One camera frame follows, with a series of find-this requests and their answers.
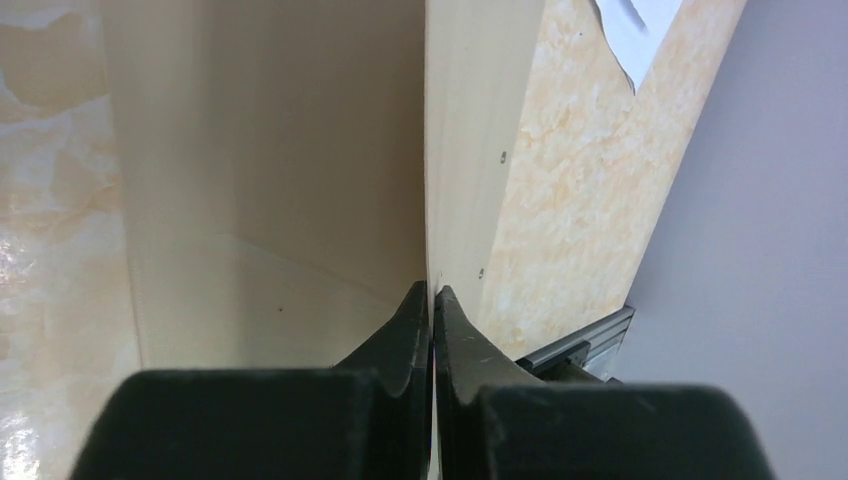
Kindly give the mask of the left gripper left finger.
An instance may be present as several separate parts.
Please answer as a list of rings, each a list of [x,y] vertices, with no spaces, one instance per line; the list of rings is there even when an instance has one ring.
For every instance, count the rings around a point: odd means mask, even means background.
[[[145,370],[91,428],[75,479],[423,479],[428,288],[330,368]]]

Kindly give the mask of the beige file folder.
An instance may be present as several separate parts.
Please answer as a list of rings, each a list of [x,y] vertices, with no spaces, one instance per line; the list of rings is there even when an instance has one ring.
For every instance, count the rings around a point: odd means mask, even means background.
[[[146,368],[330,365],[476,317],[540,1],[104,1]]]

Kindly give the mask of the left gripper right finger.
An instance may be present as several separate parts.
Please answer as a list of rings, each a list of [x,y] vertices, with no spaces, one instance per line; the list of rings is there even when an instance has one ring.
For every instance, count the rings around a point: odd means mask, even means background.
[[[444,287],[434,301],[445,479],[770,479],[747,415],[706,385],[544,381]]]

